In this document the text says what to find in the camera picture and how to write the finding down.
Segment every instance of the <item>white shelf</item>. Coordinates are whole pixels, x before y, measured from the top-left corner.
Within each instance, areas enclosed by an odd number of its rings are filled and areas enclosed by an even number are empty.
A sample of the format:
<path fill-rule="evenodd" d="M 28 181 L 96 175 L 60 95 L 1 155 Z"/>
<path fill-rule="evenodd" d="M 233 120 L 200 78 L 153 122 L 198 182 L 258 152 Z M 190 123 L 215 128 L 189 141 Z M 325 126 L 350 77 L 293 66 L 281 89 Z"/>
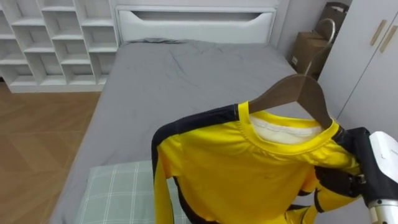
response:
<path fill-rule="evenodd" d="M 89 65 L 90 60 L 87 54 L 67 55 L 62 61 L 61 65 Z"/>
<path fill-rule="evenodd" d="M 88 51 L 90 53 L 108 53 L 108 52 L 117 52 L 118 51 L 118 46 L 116 44 L 112 43 L 92 43 L 88 47 Z"/>
<path fill-rule="evenodd" d="M 108 76 L 109 76 L 109 75 L 101 75 L 100 78 L 99 78 L 99 80 L 98 80 L 98 84 L 100 84 L 100 85 L 105 85 L 106 80 L 108 79 Z"/>
<path fill-rule="evenodd" d="M 0 45 L 0 65 L 27 65 L 16 40 L 4 40 Z"/>
<path fill-rule="evenodd" d="M 42 8 L 44 12 L 74 12 L 74 6 L 44 6 Z"/>
<path fill-rule="evenodd" d="M 10 54 L 0 59 L 0 65 L 27 65 L 27 60 L 22 54 Z"/>
<path fill-rule="evenodd" d="M 55 52 L 54 47 L 50 42 L 38 42 L 28 46 L 25 53 L 51 53 Z"/>
<path fill-rule="evenodd" d="M 0 40 L 15 40 L 14 34 L 0 34 Z"/>
<path fill-rule="evenodd" d="M 44 26 L 43 18 L 39 17 L 22 17 L 11 23 L 13 26 Z"/>
<path fill-rule="evenodd" d="M 113 27 L 113 21 L 111 18 L 86 18 L 81 22 L 83 27 Z"/>
<path fill-rule="evenodd" d="M 83 40 L 80 30 L 63 30 L 52 37 L 53 40 Z"/>
<path fill-rule="evenodd" d="M 60 75 L 48 75 L 40 85 L 66 85 L 65 77 Z"/>
<path fill-rule="evenodd" d="M 13 93 L 101 91 L 117 51 L 109 0 L 0 2 L 0 77 Z"/>
<path fill-rule="evenodd" d="M 71 85 L 95 85 L 93 75 L 75 75 L 70 81 Z"/>
<path fill-rule="evenodd" d="M 10 84 L 11 86 L 36 86 L 37 83 L 35 78 L 30 75 L 21 75 L 18 76 L 13 82 Z"/>

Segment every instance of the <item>wooden floor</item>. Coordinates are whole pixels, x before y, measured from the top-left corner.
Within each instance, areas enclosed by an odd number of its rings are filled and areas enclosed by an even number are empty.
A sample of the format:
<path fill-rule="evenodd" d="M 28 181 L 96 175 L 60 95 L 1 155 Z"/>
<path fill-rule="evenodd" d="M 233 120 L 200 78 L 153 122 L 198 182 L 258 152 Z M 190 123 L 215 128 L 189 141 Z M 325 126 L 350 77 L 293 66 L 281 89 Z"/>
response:
<path fill-rule="evenodd" d="M 0 83 L 0 223 L 48 223 L 100 93 L 11 94 Z"/>

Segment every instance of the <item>wardrobe door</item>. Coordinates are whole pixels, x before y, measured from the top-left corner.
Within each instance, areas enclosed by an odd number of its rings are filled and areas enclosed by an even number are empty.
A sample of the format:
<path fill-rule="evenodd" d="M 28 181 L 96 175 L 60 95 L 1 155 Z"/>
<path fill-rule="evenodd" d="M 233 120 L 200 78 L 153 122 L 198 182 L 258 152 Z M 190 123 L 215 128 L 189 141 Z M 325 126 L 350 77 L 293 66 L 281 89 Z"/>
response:
<path fill-rule="evenodd" d="M 398 12 L 396 0 L 354 0 L 319 78 L 338 117 Z"/>
<path fill-rule="evenodd" d="M 364 126 L 398 140 L 398 17 L 364 72 L 338 121 L 345 128 Z"/>

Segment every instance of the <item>wardrobe handle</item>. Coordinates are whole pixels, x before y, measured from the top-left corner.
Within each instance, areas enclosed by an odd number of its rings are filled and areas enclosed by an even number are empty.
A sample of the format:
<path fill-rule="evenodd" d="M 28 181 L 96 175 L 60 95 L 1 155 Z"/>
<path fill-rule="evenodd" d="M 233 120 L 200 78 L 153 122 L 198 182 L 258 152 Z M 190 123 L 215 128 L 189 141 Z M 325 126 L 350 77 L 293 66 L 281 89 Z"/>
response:
<path fill-rule="evenodd" d="M 384 26 L 385 26 L 386 24 L 387 24 L 387 21 L 386 21 L 385 19 L 383 19 L 383 20 L 380 22 L 379 27 L 377 28 L 376 32 L 374 33 L 374 35 L 373 35 L 373 37 L 372 37 L 371 46 L 373 46 L 373 45 L 376 43 L 377 38 L 379 38 L 379 36 L 380 36 L 380 34 L 381 34 L 381 31 L 383 31 L 383 28 L 384 28 Z"/>
<path fill-rule="evenodd" d="M 383 44 L 382 44 L 381 47 L 380 47 L 380 52 L 381 52 L 381 53 L 383 53 L 383 52 L 386 50 L 386 48 L 387 48 L 389 42 L 391 41 L 392 37 L 393 37 L 394 34 L 396 33 L 397 28 L 398 28 L 398 26 L 393 26 L 393 27 L 391 28 L 390 32 L 387 34 L 386 39 L 384 40 Z"/>

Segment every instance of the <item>plaid pillow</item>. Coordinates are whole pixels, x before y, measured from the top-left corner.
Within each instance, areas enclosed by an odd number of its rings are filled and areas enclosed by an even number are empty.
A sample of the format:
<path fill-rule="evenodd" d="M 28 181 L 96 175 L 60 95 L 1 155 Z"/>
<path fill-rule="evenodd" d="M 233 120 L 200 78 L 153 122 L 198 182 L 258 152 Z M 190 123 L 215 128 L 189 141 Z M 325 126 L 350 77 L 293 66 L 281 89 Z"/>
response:
<path fill-rule="evenodd" d="M 189 224 L 178 201 L 177 186 L 168 180 L 175 224 Z M 151 161 L 90 170 L 75 224 L 151 224 L 154 218 Z"/>

